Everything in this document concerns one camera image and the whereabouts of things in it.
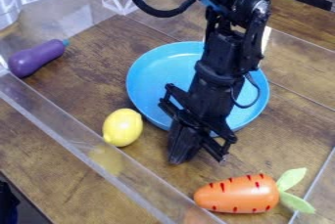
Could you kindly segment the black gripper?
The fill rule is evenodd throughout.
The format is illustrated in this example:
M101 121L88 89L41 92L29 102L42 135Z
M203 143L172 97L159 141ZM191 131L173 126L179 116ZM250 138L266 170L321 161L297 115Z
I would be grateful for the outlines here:
M227 161L231 145L238 142L227 117L238 105L244 83L243 74L228 69L222 71L198 61L191 90L173 83L165 86L167 94L159 106L173 118L168 142L172 164L190 161L202 147L219 163Z

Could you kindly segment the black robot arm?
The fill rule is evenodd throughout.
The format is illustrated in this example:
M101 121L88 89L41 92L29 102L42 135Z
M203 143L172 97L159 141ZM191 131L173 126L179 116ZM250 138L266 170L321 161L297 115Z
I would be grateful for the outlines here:
M160 99L160 108L173 118L168 144L173 164L191 160L200 150L223 161L238 142L227 117L263 59L262 36L270 17L270 0L199 1L207 7L207 29L191 89L168 84Z

